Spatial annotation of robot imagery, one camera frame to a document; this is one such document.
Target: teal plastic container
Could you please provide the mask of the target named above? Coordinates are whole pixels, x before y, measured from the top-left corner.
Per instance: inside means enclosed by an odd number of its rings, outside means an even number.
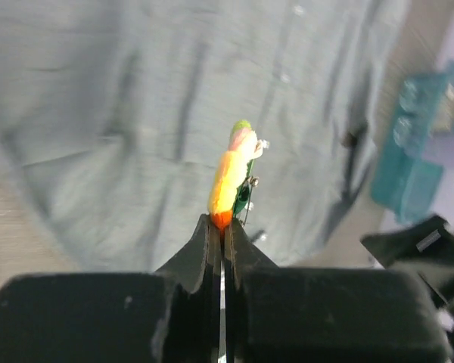
[[[454,133],[454,60],[441,73],[409,77],[372,181],[372,198],[400,224],[426,218],[444,167],[422,159],[430,137]]]

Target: gray cloth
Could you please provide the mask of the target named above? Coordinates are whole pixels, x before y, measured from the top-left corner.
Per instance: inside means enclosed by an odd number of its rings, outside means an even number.
[[[0,164],[84,268],[151,270],[189,239],[230,128],[248,119],[271,147],[246,229],[267,230],[259,247],[277,263],[296,262],[362,181],[408,8],[0,0]],[[361,129],[347,173],[341,140]]]

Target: black plastic part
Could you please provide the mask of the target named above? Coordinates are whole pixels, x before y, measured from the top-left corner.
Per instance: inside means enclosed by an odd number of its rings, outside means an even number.
[[[401,259],[414,259],[439,248],[447,236],[446,220],[432,216],[411,228],[386,234],[370,234],[362,238],[362,245],[385,268]]]
[[[167,342],[176,348],[166,353],[166,361],[217,363],[221,268],[219,230],[209,216],[202,215],[190,241],[157,270],[179,282],[187,292],[183,304],[173,312],[173,320],[188,327],[188,336],[182,329],[170,331]]]
[[[423,284],[384,270],[244,275],[244,361],[444,363],[451,349]]]
[[[15,278],[0,290],[0,362],[163,361],[179,300],[147,274]]]
[[[242,279],[244,274],[256,268],[278,266],[252,244],[245,234],[241,223],[234,219],[225,230],[224,269],[225,269],[225,344],[227,362],[244,359],[247,339],[245,304],[242,298]]]

